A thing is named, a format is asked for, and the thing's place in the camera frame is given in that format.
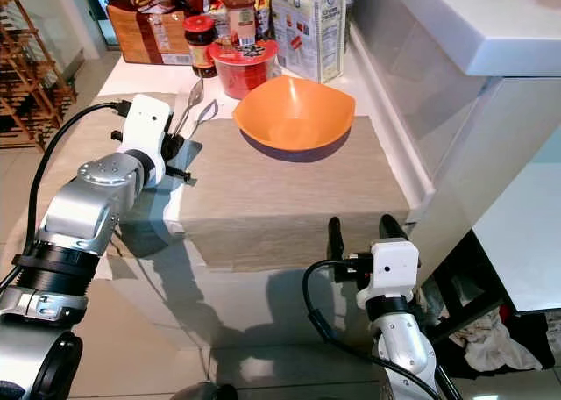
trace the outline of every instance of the brown jar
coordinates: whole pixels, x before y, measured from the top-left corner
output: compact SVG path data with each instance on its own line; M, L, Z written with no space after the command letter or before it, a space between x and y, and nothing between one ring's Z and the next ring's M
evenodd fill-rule
M209 55L209 46L216 38L214 20L208 16L187 17L183 22L183 29L195 74L202 78L216 77L217 69Z

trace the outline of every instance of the red container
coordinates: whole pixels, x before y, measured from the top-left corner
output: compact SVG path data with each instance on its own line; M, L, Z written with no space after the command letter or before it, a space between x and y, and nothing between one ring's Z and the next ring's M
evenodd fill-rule
M251 46L220 46L213 43L209 53L217 67L224 92L243 99L250 91L273 77L274 40L260 40Z

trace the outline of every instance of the kitchen counter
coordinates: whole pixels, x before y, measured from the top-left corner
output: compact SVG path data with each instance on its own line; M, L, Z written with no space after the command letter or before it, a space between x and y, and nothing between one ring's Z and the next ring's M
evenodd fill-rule
M561 0L401 1L467 75L561 75Z

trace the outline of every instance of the orange bowl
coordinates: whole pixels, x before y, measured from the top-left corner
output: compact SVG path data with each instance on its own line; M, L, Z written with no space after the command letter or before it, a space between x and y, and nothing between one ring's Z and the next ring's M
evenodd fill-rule
M261 145L302 152L347 136L354 105L341 91L282 75L252 90L233 116L242 133Z

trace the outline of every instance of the tile floor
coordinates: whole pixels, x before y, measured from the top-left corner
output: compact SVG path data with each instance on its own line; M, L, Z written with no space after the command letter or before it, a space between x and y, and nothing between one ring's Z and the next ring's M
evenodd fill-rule
M86 61L76 77L78 102L86 106L102 87L118 53ZM27 190L39 154L35 149L0 150L0 252L11 224L27 205ZM76 328L84 339L74 399L168 399L210 378L234 383L243 400L377 398L380 370L327 346L270 346L178 352L120 296L110 282L95 281L89 310ZM561 368L457 380L464 399L549 400L561 398Z

